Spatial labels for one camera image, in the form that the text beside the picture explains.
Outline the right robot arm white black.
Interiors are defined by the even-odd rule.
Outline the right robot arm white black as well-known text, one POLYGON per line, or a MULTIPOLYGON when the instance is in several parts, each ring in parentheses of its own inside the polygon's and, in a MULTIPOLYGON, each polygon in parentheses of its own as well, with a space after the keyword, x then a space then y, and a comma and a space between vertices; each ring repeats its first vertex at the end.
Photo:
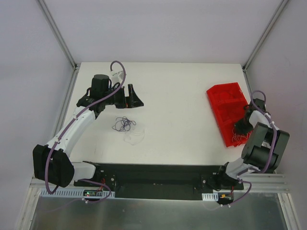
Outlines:
POLYGON ((284 154, 290 134, 279 129, 266 111, 265 100, 253 99, 244 117, 235 127, 240 131, 251 131, 243 147, 241 157, 227 162, 213 176, 215 190, 236 186, 247 174, 274 171, 284 154))

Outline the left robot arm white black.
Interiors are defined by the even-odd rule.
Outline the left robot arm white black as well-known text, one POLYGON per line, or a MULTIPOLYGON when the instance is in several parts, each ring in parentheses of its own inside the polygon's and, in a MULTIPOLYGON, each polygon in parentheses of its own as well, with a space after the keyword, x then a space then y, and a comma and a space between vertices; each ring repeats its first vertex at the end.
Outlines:
POLYGON ((72 116, 64 127, 47 144, 35 146, 33 164, 36 179, 60 187, 66 187, 70 182, 81 179, 90 186, 100 184, 102 176, 96 171, 93 163, 70 161, 74 146, 106 106, 113 105, 117 109, 126 109, 144 105, 132 84, 123 86, 123 71, 111 73, 113 77, 118 78, 118 82, 112 84, 111 79, 104 74, 94 75, 91 87, 78 100, 72 116))

